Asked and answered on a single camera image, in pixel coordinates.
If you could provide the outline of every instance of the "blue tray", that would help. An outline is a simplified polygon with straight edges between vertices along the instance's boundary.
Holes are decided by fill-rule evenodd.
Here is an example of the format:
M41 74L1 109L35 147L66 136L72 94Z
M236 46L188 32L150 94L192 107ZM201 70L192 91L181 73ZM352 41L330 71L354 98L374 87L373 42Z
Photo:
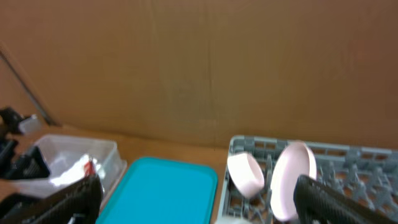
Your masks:
M96 224L209 223L217 174L207 166L145 157L134 162Z

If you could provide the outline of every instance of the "gray dish rack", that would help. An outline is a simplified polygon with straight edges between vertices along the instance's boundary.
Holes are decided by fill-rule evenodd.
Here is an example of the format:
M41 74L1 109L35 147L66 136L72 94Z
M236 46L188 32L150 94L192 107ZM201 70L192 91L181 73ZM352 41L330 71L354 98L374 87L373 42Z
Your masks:
M291 140L234 136L228 156L250 152L260 164L266 186L245 199L226 168L218 218L246 218L253 223L278 223L270 206L271 178L279 155ZM317 180L361 205L398 222L398 151L372 147L305 142L317 160Z

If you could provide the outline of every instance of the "white bowl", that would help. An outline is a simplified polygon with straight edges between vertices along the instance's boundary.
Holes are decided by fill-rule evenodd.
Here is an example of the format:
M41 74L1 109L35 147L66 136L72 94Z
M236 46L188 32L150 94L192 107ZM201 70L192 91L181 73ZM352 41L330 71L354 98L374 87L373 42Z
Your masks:
M272 174L271 209L281 222L298 218L293 194L300 175L317 179L317 163L311 149L295 141L282 151Z
M264 176L260 165L249 153L228 157L229 175L237 190L246 198L251 198L264 188Z

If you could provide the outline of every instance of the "clear plastic bin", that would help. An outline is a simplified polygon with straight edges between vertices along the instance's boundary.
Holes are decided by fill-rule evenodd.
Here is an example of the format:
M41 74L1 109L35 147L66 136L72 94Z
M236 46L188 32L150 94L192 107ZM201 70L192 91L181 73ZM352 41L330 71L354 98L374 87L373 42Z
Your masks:
M91 159L103 186L103 208L127 167L114 141L48 134L35 145L40 148L50 176L12 181L21 193L31 196L47 197L80 180L85 176L84 165Z

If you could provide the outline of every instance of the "table surface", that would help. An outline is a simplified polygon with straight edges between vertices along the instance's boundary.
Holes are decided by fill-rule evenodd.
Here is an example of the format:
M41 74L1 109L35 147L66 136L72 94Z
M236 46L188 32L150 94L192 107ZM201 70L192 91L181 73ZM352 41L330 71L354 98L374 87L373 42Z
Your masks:
M191 146L174 142L125 136L121 134L86 131L71 127L44 127L40 131L26 136L11 136L19 141L19 145L16 148L17 154L21 154L31 144L45 134L66 134L71 136L109 139L116 141L120 156L122 159L127 161L128 165L140 157L153 156L163 159L172 159L210 166L216 171L218 176L217 193L213 206L211 223L214 223L217 219L218 205L220 204L221 189L226 167L226 158L228 156L228 146L225 146L225 148ZM0 189L0 200L17 191L5 180L0 180Z

